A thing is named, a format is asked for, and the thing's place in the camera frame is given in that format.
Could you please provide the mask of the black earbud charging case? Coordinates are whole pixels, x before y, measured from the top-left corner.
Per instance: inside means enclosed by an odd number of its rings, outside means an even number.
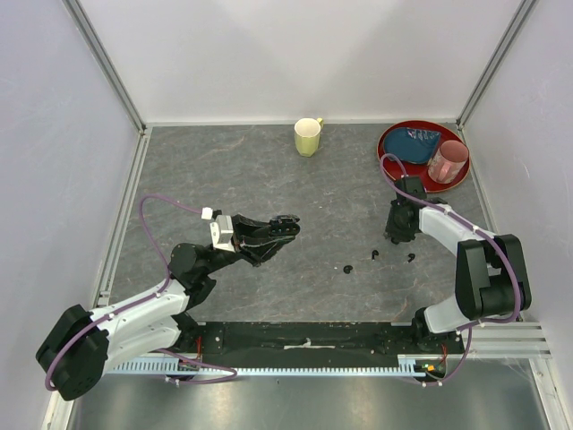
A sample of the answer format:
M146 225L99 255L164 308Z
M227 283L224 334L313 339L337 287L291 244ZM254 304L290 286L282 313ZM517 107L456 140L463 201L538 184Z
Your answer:
M269 220L271 237L295 237L300 232L300 218L293 214L277 215Z

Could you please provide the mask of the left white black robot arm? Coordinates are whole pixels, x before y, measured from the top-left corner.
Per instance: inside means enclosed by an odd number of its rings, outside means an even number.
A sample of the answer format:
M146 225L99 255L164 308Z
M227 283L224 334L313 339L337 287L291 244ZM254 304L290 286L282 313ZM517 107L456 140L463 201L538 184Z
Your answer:
M69 307L36 353L46 388L75 400L108 371L135 357L167 348L189 351L197 332L187 311L202 304L215 287L211 274L239 261L262 265L295 240L299 222L292 214L263 222L218 212L210 222L210 244L176 245L158 285L115 305Z

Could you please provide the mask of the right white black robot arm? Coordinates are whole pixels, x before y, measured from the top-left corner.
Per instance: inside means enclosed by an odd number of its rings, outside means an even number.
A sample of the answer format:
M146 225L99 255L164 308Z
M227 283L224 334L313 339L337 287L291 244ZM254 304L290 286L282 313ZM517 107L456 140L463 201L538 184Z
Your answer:
M520 240L496 235L456 213L440 199L428 201L418 176L389 180L396 192L390 203L385 236L398 245L418 234L433 237L456 257L453 295L416 311L412 346L431 352L442 334L482 323L511 323L532 304Z

